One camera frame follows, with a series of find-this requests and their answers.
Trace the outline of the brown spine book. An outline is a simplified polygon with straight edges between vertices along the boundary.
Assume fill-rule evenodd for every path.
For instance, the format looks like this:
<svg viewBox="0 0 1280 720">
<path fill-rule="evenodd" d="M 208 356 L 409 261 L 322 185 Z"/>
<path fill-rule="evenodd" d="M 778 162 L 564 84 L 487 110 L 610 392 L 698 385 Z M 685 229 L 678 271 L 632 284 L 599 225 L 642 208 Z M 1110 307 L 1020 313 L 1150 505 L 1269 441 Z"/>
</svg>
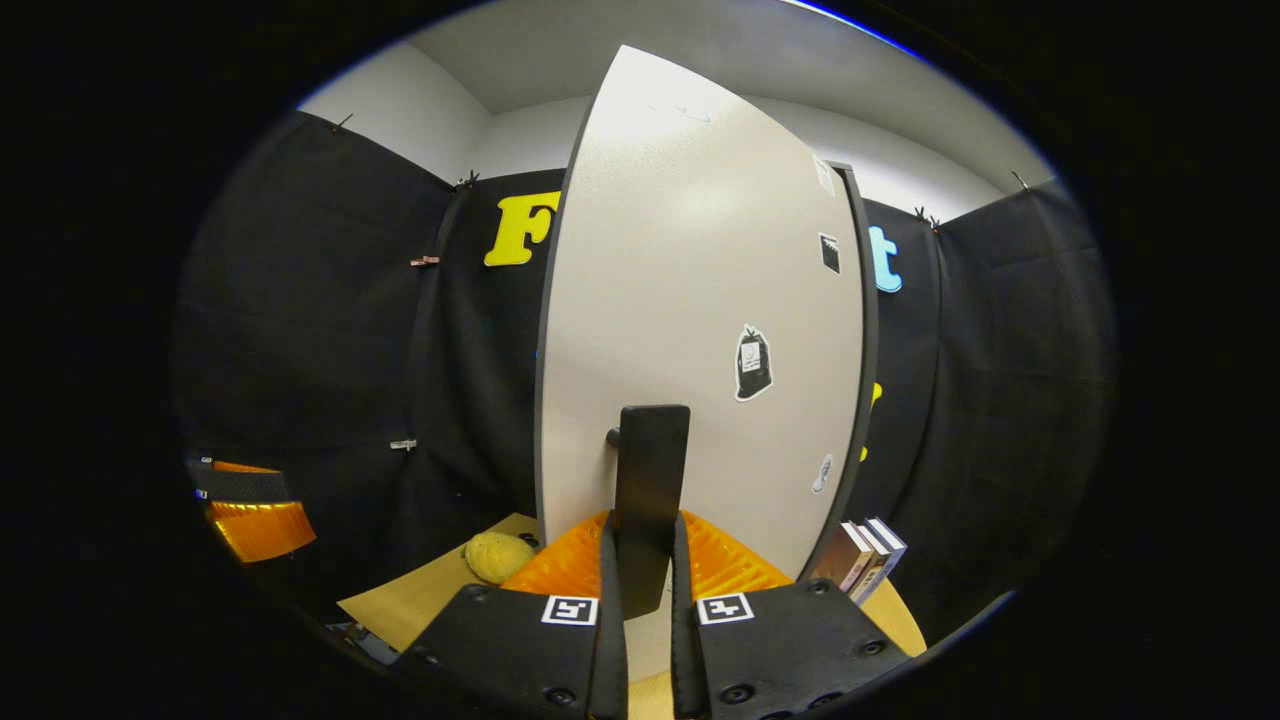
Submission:
<svg viewBox="0 0 1280 720">
<path fill-rule="evenodd" d="M 842 521 L 819 552 L 812 579 L 826 579 L 849 594 L 876 551 L 854 521 Z"/>
</svg>

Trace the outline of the black door handle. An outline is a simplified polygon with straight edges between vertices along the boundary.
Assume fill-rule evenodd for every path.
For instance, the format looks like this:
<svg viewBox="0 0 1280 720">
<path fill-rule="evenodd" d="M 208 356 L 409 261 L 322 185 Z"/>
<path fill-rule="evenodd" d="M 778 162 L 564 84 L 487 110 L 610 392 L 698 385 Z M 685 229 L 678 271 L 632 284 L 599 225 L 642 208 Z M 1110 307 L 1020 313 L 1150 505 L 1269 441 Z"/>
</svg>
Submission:
<svg viewBox="0 0 1280 720">
<path fill-rule="evenodd" d="M 631 405 L 607 436 L 614 450 L 614 551 L 623 619 L 658 610 L 675 544 L 690 407 Z"/>
</svg>

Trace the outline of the black backdrop cloth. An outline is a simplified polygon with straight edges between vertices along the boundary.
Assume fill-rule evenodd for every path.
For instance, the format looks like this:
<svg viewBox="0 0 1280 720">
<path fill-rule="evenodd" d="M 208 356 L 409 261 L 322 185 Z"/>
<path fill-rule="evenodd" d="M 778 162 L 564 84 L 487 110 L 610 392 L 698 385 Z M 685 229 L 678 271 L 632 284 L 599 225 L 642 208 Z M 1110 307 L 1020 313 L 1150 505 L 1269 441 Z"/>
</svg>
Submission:
<svg viewBox="0 0 1280 720">
<path fill-rule="evenodd" d="M 564 174 L 452 184 L 296 111 L 211 206 L 175 311 L 177 415 L 192 452 L 285 474 L 317 541 L 279 571 L 321 620 L 532 514 Z M 1116 395 L 1114 302 L 1056 182 L 943 224 L 864 204 L 884 397 L 846 514 L 908 543 L 890 579 L 934 644 L 1065 542 Z M 424 255 L 440 263 L 410 265 Z"/>
</svg>

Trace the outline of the yellow lumpy toy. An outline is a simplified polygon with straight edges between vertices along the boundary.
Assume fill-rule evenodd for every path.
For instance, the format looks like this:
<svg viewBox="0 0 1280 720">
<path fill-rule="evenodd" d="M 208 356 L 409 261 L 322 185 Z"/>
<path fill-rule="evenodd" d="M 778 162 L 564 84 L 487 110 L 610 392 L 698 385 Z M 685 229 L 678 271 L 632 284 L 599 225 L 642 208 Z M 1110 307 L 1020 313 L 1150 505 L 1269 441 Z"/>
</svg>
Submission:
<svg viewBox="0 0 1280 720">
<path fill-rule="evenodd" d="M 481 582 L 502 585 L 534 560 L 536 550 L 522 537 L 493 530 L 474 536 L 462 547 L 470 571 Z"/>
</svg>

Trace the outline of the dark gray cabinet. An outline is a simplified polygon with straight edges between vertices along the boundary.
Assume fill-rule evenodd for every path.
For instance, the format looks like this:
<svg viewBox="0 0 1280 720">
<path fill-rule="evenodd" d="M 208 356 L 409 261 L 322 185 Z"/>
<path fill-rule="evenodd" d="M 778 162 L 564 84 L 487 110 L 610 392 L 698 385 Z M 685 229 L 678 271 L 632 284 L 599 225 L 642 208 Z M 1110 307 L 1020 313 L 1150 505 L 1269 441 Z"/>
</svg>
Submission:
<svg viewBox="0 0 1280 720">
<path fill-rule="evenodd" d="M 846 161 L 828 161 L 827 165 L 844 184 L 855 229 L 858 266 L 860 273 L 861 355 L 859 363 L 858 398 L 854 405 L 854 418 L 847 445 L 847 456 L 841 466 L 840 483 L 836 487 L 835 497 L 831 501 L 829 511 L 820 527 L 820 533 L 817 538 L 815 546 L 805 566 L 797 575 L 800 582 L 809 582 L 815 575 L 822 555 L 826 551 L 826 546 L 840 529 L 840 524 L 845 519 L 846 510 L 849 509 L 852 492 L 856 489 L 860 479 L 863 466 L 861 451 L 867 447 L 867 439 L 870 432 L 879 351 L 878 288 L 876 283 L 873 243 L 870 241 L 865 204 L 852 167 Z"/>
</svg>

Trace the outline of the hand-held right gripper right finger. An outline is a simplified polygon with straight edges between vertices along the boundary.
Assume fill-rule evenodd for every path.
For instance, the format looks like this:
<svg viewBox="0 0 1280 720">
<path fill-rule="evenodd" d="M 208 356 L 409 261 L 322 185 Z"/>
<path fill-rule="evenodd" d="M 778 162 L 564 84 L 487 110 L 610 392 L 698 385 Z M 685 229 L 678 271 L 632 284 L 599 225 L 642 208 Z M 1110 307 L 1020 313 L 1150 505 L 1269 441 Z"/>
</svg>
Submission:
<svg viewBox="0 0 1280 720">
<path fill-rule="evenodd" d="M 831 580 L 791 582 L 694 512 L 673 533 L 676 720 L 829 720 L 910 665 Z"/>
</svg>

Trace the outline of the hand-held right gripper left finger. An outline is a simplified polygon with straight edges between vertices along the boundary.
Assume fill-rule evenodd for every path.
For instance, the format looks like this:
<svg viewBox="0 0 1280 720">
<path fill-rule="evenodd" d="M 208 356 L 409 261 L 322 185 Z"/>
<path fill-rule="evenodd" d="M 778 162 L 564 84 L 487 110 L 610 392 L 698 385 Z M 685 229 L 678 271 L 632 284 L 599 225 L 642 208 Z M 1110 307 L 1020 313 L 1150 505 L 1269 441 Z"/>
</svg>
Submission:
<svg viewBox="0 0 1280 720">
<path fill-rule="evenodd" d="M 628 660 L 605 511 L 529 564 L 535 589 L 458 589 L 393 665 L 435 720 L 627 720 Z"/>
</svg>

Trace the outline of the white spine book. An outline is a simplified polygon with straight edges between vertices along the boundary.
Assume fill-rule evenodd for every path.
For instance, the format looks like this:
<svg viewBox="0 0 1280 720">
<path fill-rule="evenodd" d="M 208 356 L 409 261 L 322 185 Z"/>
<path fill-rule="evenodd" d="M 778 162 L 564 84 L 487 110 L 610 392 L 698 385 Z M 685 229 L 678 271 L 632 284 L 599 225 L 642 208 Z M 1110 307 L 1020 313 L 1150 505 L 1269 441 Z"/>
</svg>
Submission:
<svg viewBox="0 0 1280 720">
<path fill-rule="evenodd" d="M 858 525 L 858 529 L 870 546 L 870 559 L 867 561 L 859 578 L 855 580 L 847 594 L 855 605 L 861 606 L 882 580 L 884 566 L 891 560 L 892 553 L 888 544 L 881 538 L 876 528 L 869 521 Z"/>
</svg>

